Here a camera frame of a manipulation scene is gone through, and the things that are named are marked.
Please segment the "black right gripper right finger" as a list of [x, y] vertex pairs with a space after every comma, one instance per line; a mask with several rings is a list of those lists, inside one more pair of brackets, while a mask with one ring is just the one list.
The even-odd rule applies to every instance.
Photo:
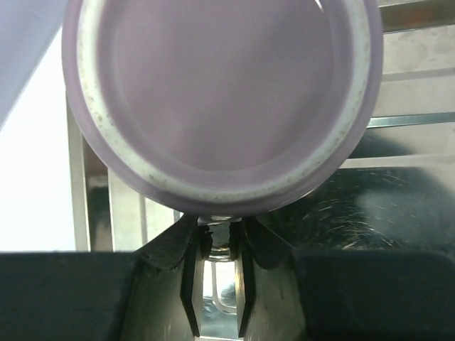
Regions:
[[230, 225], [244, 340], [453, 340], [454, 258], [300, 249], [248, 217]]

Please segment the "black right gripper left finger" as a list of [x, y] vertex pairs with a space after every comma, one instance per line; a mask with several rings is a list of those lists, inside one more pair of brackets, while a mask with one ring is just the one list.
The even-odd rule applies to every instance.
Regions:
[[2, 340], [193, 340], [197, 219], [133, 252], [3, 253]]

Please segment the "purple mug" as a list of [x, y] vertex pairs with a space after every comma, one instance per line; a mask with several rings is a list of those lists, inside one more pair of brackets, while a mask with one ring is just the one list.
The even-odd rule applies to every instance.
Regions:
[[205, 222], [313, 192], [367, 129], [376, 1], [69, 1], [63, 73], [95, 154]]

